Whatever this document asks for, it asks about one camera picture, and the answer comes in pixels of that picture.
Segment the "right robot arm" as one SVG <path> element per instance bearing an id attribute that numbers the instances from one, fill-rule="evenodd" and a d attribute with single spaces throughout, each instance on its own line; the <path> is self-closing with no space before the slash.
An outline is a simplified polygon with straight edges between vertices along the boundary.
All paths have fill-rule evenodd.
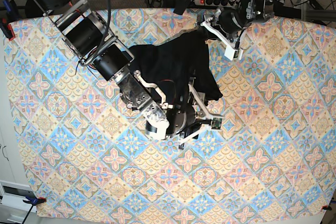
<path id="1" fill-rule="evenodd" d="M 33 0 L 45 15 L 71 0 Z M 223 117 L 211 113 L 209 100 L 221 97 L 209 70 L 209 51 L 199 31 L 165 44 L 128 48 L 110 29 L 110 20 L 77 1 L 54 22 L 79 63 L 114 81 L 122 101 L 146 120 L 147 136 L 177 136 L 179 146 L 204 130 L 219 130 Z"/>

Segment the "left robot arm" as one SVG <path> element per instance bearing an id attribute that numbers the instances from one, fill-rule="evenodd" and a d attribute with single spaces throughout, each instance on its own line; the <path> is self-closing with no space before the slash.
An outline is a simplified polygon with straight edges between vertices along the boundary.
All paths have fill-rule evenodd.
<path id="1" fill-rule="evenodd" d="M 264 23 L 274 16 L 274 0 L 211 0 L 217 9 L 213 14 L 197 17 L 195 26 L 209 39 L 225 44 L 224 56 L 241 59 L 240 47 L 247 28 L 252 23 Z"/>

